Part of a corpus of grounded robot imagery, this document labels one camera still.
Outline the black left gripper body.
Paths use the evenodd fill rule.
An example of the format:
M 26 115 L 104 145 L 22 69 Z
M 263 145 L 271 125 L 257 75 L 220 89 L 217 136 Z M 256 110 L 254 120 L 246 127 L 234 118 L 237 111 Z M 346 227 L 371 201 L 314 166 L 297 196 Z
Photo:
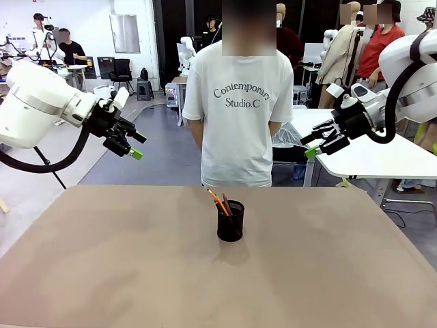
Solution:
M 111 100 L 100 99 L 89 116 L 89 131 L 96 137 L 108 137 L 120 118 L 120 110 Z

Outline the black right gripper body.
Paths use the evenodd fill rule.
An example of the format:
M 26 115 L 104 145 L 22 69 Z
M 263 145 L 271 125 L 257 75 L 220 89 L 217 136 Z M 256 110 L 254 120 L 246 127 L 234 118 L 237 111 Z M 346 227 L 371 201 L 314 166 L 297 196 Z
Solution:
M 357 139 L 371 130 L 371 123 L 360 102 L 346 108 L 336 107 L 333 118 L 341 133 L 349 139 Z

